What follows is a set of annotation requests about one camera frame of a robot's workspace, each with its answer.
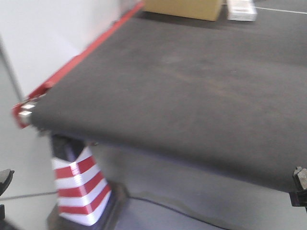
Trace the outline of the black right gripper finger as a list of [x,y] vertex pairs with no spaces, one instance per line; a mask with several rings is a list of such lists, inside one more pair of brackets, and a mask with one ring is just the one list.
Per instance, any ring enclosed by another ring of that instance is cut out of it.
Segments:
[[297,191],[289,193],[291,199],[291,205],[293,207],[304,207],[307,208],[307,191]]

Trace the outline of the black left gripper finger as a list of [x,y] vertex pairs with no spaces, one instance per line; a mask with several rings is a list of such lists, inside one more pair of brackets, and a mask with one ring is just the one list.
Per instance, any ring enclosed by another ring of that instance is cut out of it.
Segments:
[[5,206],[0,204],[0,219],[5,219]]

